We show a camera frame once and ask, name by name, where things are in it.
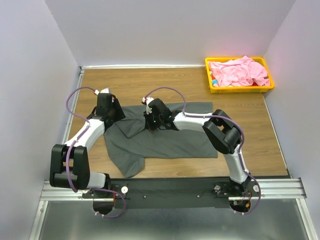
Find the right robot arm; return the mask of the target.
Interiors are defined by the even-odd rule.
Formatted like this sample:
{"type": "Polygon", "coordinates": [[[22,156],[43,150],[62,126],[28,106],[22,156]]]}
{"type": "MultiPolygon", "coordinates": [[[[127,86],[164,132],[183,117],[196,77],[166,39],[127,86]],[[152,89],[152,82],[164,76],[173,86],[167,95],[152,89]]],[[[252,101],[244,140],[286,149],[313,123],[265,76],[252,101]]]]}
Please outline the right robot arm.
{"type": "Polygon", "coordinates": [[[248,190],[251,178],[242,154],[243,131],[221,109],[213,113],[195,114],[184,111],[171,111],[159,98],[143,97],[146,106],[143,113],[146,128],[150,131],[197,131],[206,134],[210,143],[224,159],[229,170],[229,187],[227,192],[242,196],[248,190]]]}

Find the grey t shirt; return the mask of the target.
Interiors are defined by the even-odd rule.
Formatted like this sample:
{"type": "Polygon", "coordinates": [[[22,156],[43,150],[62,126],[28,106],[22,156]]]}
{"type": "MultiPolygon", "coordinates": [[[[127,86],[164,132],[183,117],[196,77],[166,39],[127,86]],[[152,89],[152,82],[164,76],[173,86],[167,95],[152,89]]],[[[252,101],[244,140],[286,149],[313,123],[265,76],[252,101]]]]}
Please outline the grey t shirt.
{"type": "Polygon", "coordinates": [[[120,172],[131,178],[145,166],[145,158],[217,158],[205,133],[193,130],[149,131],[143,105],[124,106],[125,118],[104,133],[108,156],[120,172]]]}

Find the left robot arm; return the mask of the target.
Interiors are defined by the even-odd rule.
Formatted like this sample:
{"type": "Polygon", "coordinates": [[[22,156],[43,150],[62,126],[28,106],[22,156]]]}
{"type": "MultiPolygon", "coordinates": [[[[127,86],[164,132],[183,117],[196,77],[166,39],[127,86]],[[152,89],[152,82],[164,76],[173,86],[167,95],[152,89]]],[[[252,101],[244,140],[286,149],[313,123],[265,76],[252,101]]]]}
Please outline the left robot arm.
{"type": "Polygon", "coordinates": [[[83,127],[64,144],[55,144],[51,150],[49,183],[52,187],[71,189],[75,193],[93,189],[101,198],[111,191],[107,173],[90,170],[88,152],[108,128],[125,118],[119,100],[111,93],[97,94],[97,103],[83,127]]]}

